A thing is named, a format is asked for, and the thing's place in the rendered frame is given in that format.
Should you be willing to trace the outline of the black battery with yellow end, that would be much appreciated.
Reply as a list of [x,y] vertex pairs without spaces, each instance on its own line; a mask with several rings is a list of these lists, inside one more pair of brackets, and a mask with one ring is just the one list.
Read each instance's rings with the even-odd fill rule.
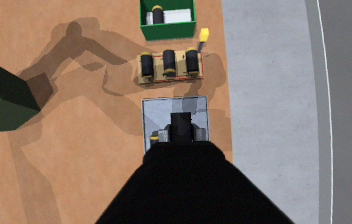
[[186,55],[187,73],[192,71],[199,72],[197,48],[190,47],[186,49],[185,55]]
[[167,49],[163,51],[163,65],[165,72],[174,72],[176,74],[175,54],[173,50]]
[[164,23],[164,13],[161,6],[154,6],[152,8],[152,18],[153,24],[162,24]]
[[191,112],[171,113],[172,142],[192,141]]
[[152,54],[149,52],[142,52],[140,57],[142,77],[150,75],[154,76]]
[[150,147],[151,147],[154,143],[156,143],[156,142],[159,142],[159,140],[158,140],[158,134],[156,134],[156,135],[151,135],[151,136],[150,136]]

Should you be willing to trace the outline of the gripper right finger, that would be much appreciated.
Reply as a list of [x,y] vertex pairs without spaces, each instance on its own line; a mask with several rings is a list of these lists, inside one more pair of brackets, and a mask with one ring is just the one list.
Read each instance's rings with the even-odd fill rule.
[[193,141],[206,141],[206,129],[191,123],[191,138]]

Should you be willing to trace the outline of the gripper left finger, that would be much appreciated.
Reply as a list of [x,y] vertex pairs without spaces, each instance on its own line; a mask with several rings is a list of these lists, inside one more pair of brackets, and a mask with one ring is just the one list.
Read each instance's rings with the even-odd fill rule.
[[158,131],[159,142],[171,142],[172,140],[172,126],[168,124],[164,129]]

